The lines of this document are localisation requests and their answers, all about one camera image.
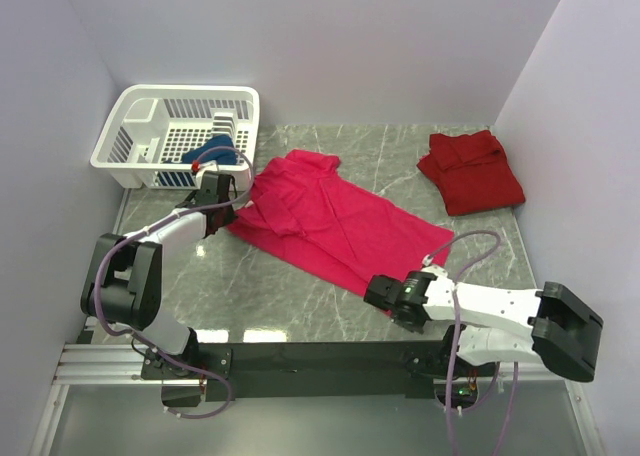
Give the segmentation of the pink t shirt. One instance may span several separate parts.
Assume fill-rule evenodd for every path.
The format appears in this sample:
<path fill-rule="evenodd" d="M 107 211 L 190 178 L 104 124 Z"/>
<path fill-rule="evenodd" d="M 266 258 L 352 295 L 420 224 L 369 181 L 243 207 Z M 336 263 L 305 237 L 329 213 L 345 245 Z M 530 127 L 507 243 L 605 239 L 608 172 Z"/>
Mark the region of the pink t shirt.
<path fill-rule="evenodd" d="M 271 159 L 229 232 L 359 297 L 373 277 L 403 279 L 434 250 L 446 262 L 451 230 L 343 179 L 340 164 L 300 149 Z"/>

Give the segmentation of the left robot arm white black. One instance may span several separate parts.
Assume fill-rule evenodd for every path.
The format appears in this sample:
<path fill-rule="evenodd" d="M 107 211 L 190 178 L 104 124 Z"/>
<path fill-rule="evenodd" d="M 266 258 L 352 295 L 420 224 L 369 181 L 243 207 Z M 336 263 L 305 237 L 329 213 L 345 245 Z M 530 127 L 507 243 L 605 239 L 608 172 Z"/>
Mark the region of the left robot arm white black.
<path fill-rule="evenodd" d="M 196 331 L 161 310 L 163 263 L 235 220 L 238 198 L 229 174 L 204 171 L 169 216 L 147 229 L 99 237 L 81 309 L 111 335 L 128 337 L 149 379 L 226 378 L 231 351 L 198 341 Z"/>

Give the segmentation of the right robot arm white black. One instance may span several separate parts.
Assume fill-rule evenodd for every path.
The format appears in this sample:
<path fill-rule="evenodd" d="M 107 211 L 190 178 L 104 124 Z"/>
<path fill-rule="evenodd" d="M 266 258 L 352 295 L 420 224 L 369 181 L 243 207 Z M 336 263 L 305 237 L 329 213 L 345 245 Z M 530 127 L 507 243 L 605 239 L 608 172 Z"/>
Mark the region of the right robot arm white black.
<path fill-rule="evenodd" d="M 410 272 L 403 281 L 374 276 L 364 301 L 413 332 L 431 322 L 459 319 L 458 340 L 438 353 L 449 374 L 518 362 L 542 364 L 571 381 L 594 380 L 603 319 L 562 284 L 499 289 L 456 283 L 443 268 L 430 266 Z"/>

